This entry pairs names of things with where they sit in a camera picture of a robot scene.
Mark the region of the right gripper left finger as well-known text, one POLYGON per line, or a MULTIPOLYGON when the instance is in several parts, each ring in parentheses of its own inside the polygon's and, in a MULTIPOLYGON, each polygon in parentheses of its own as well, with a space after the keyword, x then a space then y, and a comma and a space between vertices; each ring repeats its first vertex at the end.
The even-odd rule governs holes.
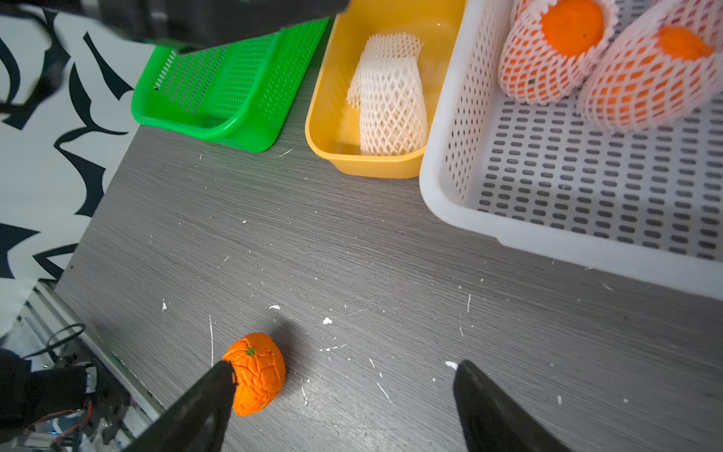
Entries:
POLYGON ((126 450, 222 450, 235 390, 232 365, 216 363, 126 450))

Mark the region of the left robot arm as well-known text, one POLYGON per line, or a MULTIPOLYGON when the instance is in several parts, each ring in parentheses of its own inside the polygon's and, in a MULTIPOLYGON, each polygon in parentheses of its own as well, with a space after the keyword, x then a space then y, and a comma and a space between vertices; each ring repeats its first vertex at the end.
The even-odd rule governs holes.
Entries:
POLYGON ((128 41, 152 43, 192 53, 328 19, 344 12, 348 1, 3 1, 5 17, 37 24, 51 41, 62 44, 51 21, 32 11, 67 13, 92 19, 128 41))

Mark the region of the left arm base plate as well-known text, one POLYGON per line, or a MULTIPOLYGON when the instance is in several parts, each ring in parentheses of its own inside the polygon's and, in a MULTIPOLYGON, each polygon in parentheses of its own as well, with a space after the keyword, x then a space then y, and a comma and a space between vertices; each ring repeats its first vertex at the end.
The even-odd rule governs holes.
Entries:
POLYGON ((81 341, 86 325, 37 351, 1 348, 1 447, 122 451, 151 425, 129 390, 81 341))

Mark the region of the netted orange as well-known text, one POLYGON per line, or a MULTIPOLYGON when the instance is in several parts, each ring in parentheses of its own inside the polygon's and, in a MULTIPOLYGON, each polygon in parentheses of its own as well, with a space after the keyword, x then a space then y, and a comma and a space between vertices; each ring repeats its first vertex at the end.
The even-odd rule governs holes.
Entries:
POLYGON ((284 388, 284 356, 266 333, 251 333, 236 341, 223 360, 232 365, 235 373, 233 410, 241 417, 267 408, 284 388))
POLYGON ((722 92, 722 4, 655 1, 607 49, 577 110, 609 132, 669 125, 722 92))
POLYGON ((499 61, 500 88, 529 105, 569 96, 601 61, 618 14, 614 1, 515 1, 499 61))

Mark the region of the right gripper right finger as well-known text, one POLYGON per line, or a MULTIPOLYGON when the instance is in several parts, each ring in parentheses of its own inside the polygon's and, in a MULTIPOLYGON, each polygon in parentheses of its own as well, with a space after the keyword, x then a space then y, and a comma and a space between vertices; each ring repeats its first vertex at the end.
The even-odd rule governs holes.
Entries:
POLYGON ((453 393, 470 451, 570 452, 566 444, 468 360, 458 365, 453 393))

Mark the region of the white foam net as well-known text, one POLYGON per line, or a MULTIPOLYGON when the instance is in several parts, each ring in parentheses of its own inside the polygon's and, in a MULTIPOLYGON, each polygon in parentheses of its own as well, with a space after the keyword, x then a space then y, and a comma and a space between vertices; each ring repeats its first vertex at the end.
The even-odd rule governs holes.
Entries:
POLYGON ((415 58, 418 60, 424 44, 422 41, 409 33, 376 34, 371 36, 365 43, 351 85, 348 89, 346 101, 348 104, 359 109, 361 105, 361 69, 363 62, 377 60, 378 58, 415 58))
POLYGON ((415 58, 363 61, 359 101, 362 154, 404 156, 426 146, 427 108, 415 58))

